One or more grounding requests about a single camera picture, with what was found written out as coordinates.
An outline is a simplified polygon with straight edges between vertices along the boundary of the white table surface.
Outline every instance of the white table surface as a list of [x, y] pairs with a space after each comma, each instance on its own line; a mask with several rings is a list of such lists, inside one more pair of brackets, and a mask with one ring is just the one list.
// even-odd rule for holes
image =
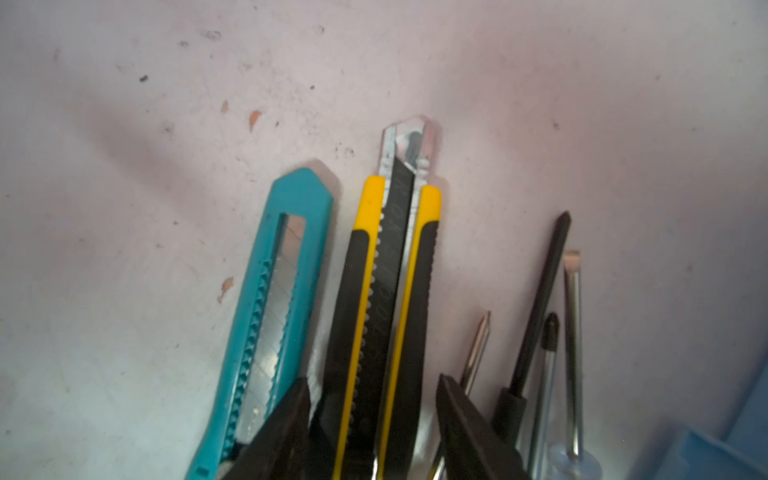
[[490, 415], [569, 209], [605, 478], [673, 422], [722, 434], [768, 346], [767, 27], [763, 0], [0, 2], [0, 476], [181, 478], [272, 181], [310, 163], [336, 195], [322, 344], [381, 130], [417, 113], [424, 430], [483, 309]]

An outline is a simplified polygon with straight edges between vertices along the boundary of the black screwdriver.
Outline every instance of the black screwdriver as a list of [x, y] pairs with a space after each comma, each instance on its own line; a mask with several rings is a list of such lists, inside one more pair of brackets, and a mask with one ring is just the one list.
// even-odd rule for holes
[[515, 364], [515, 373], [512, 374], [509, 388], [502, 389], [499, 393], [496, 410], [493, 412], [493, 420], [491, 420], [493, 431], [512, 448], [518, 441], [520, 424], [525, 413], [526, 400], [523, 397], [525, 380], [528, 377], [528, 370], [531, 369], [531, 361], [538, 347], [541, 331], [544, 329], [544, 313], [552, 293], [554, 278], [558, 274], [565, 247], [565, 238], [568, 236], [570, 226], [571, 214], [567, 211], [558, 217], [554, 224], [554, 232], [552, 232], [552, 239], [549, 243], [544, 270], [538, 281], [533, 308], [531, 308], [531, 315], [528, 317], [528, 325], [525, 327], [518, 362]]

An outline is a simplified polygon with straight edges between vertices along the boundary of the teal utility knife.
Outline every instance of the teal utility knife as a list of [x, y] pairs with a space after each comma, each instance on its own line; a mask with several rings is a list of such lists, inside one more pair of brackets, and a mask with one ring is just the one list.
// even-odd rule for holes
[[220, 477], [296, 379], [332, 206], [307, 168], [272, 184], [187, 480]]

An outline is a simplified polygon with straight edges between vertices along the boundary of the wood shaving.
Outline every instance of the wood shaving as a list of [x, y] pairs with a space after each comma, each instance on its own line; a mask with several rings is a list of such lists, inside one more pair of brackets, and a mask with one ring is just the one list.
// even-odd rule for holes
[[261, 112], [258, 110], [254, 110], [250, 114], [250, 130], [253, 131], [253, 126], [256, 124], [256, 121], [259, 120], [259, 117], [261, 116]]
[[221, 300], [224, 298], [224, 294], [232, 288], [232, 285], [234, 285], [234, 279], [232, 277], [229, 277], [228, 279], [224, 280], [224, 283], [221, 284], [221, 295], [219, 295], [216, 300], [221, 303]]

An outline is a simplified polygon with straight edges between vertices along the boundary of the yellow handle part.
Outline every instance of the yellow handle part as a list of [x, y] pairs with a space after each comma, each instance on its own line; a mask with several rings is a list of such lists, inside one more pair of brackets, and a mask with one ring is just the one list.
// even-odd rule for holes
[[360, 340], [362, 339], [362, 328], [366, 322], [368, 290], [371, 288], [373, 260], [376, 255], [376, 239], [379, 236], [379, 222], [381, 221], [382, 205], [384, 203], [384, 183], [384, 177], [368, 177], [366, 185], [362, 189], [362, 198], [360, 199], [360, 206], [357, 209], [357, 218], [355, 219], [354, 230], [364, 230], [368, 233], [368, 256], [366, 258], [365, 274], [362, 277], [362, 290], [357, 311], [355, 340], [352, 347], [352, 357], [349, 361], [349, 375], [346, 379], [346, 394], [344, 396], [344, 408], [341, 415], [339, 443], [336, 446], [336, 461], [333, 464], [333, 480], [341, 479], [344, 449], [346, 447], [346, 434], [349, 429], [349, 414], [352, 412], [352, 397], [355, 391], [355, 377], [357, 376], [357, 362], [360, 354]]
[[376, 475], [378, 480], [384, 480], [384, 464], [386, 460], [386, 446], [389, 441], [389, 425], [392, 421], [392, 405], [395, 402], [395, 389], [397, 385], [397, 374], [400, 368], [400, 356], [402, 354], [402, 339], [406, 334], [406, 322], [408, 321], [408, 307], [411, 300], [411, 290], [413, 288], [413, 273], [416, 268], [416, 257], [419, 254], [419, 241], [422, 236], [422, 229], [429, 222], [440, 221], [440, 205], [442, 195], [440, 189], [425, 185], [422, 187], [419, 195], [419, 213], [416, 215], [416, 225], [413, 229], [413, 241], [411, 242], [411, 255], [408, 260], [408, 276], [406, 277], [406, 288], [402, 298], [402, 308], [400, 310], [400, 323], [397, 327], [397, 339], [392, 358], [392, 368], [390, 369], [389, 384], [386, 390], [386, 407], [384, 410], [384, 424], [382, 426], [381, 443], [379, 444], [379, 470]]

